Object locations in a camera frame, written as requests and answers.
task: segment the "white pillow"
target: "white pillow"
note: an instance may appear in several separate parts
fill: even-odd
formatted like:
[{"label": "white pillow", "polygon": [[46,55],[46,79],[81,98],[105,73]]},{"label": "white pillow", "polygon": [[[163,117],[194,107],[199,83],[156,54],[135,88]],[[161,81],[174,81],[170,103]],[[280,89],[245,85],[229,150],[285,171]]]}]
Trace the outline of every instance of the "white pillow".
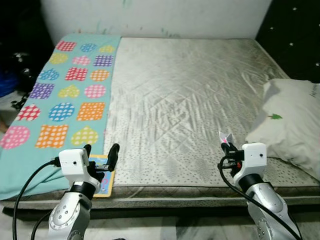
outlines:
[{"label": "white pillow", "polygon": [[246,140],[267,146],[320,181],[320,84],[272,79],[264,85],[264,104]]}]

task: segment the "polka dot blanket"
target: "polka dot blanket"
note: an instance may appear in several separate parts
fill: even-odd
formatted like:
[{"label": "polka dot blanket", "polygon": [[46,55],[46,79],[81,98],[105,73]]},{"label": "polka dot blanket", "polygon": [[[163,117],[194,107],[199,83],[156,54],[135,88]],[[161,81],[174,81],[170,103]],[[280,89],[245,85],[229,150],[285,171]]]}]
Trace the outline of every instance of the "polka dot blanket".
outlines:
[{"label": "polka dot blanket", "polygon": [[[62,150],[91,144],[93,154],[103,154],[120,39],[69,34],[56,45],[29,99],[0,140],[0,200],[17,195],[29,176]],[[59,168],[47,166],[25,194],[68,186]]]}]

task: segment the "black cable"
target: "black cable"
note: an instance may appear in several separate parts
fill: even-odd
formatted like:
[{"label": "black cable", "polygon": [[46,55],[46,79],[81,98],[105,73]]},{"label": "black cable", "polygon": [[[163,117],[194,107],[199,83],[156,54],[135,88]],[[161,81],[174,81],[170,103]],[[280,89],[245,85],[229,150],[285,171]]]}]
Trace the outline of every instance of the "black cable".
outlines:
[{"label": "black cable", "polygon": [[270,211],[268,208],[266,208],[265,206],[263,206],[261,203],[259,203],[258,201],[254,200],[252,197],[248,196],[247,194],[243,193],[242,191],[240,191],[238,188],[236,188],[235,186],[233,186],[225,177],[224,171],[223,171],[223,164],[224,161],[226,159],[228,159],[229,156],[224,156],[223,158],[221,158],[220,160],[220,164],[218,164],[218,169],[220,172],[220,175],[222,177],[222,180],[225,182],[225,184],[228,185],[229,188],[231,188],[233,191],[235,191],[236,193],[238,193],[239,195],[241,195],[242,197],[244,197],[246,200],[248,200],[249,202],[253,203],[254,205],[256,205],[257,207],[259,207],[260,209],[262,209],[263,211],[265,211],[267,214],[269,214],[271,217],[273,217],[275,220],[277,220],[289,233],[291,233],[294,238],[296,240],[302,240],[302,236],[298,236],[296,234],[295,231],[292,230],[291,227],[288,226],[288,224],[286,224],[281,218],[279,218],[277,215],[275,215],[272,211]]},{"label": "black cable", "polygon": [[15,203],[14,203],[14,209],[13,209],[13,217],[12,217],[12,237],[13,237],[13,240],[17,240],[17,210],[18,210],[18,205],[19,205],[19,202],[20,202],[22,195],[24,194],[24,192],[25,192],[26,188],[28,187],[29,183],[31,182],[31,180],[35,177],[35,175],[38,174],[38,172],[40,172],[46,166],[54,165],[54,164],[55,164],[55,161],[52,160],[52,161],[49,161],[49,162],[43,164],[37,170],[35,170],[34,173],[32,173],[32,175],[26,181],[26,183],[24,184],[23,188],[21,189],[18,197],[16,198]]},{"label": "black cable", "polygon": [[41,217],[41,218],[36,222],[36,224],[33,226],[30,240],[35,240],[36,231],[37,231],[40,223],[41,223],[46,217],[48,217],[50,214],[51,214],[51,211],[49,211],[46,215],[44,215],[43,217]]}]

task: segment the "white mattress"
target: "white mattress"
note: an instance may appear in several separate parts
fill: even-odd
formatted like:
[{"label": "white mattress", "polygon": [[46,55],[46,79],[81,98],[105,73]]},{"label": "white mattress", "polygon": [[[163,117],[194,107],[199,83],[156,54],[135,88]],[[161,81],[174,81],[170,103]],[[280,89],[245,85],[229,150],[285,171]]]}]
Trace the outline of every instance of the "white mattress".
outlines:
[{"label": "white mattress", "polygon": [[[251,39],[122,38],[104,144],[105,154],[120,144],[119,160],[111,198],[93,207],[244,205],[219,175],[218,131],[244,144],[273,78],[288,76]],[[319,183],[278,159],[268,160],[264,179],[289,204],[319,203]],[[61,194],[24,206],[51,206],[43,200]]]}]

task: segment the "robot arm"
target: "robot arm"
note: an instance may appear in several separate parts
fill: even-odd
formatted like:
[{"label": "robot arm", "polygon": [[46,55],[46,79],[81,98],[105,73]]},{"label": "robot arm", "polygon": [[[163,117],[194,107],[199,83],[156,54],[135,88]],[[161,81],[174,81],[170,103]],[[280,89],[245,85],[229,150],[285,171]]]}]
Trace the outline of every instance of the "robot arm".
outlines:
[{"label": "robot arm", "polygon": [[88,160],[90,145],[59,153],[62,172],[71,188],[51,212],[49,240],[83,240],[90,221],[91,200],[100,190],[105,175],[103,172],[115,169],[119,149],[120,146],[114,144],[109,151],[107,164],[100,167]]},{"label": "robot arm", "polygon": [[[221,147],[226,156],[230,156],[230,160],[219,167],[231,169],[234,185],[283,220],[301,239],[298,227],[289,217],[285,200],[274,191],[269,182],[264,182],[262,179],[267,166],[266,145],[249,143],[242,145],[242,150],[237,150],[232,143],[231,135],[220,133],[220,140]],[[260,240],[296,239],[274,217],[256,204],[248,201],[247,205],[249,214],[257,226]]]}]

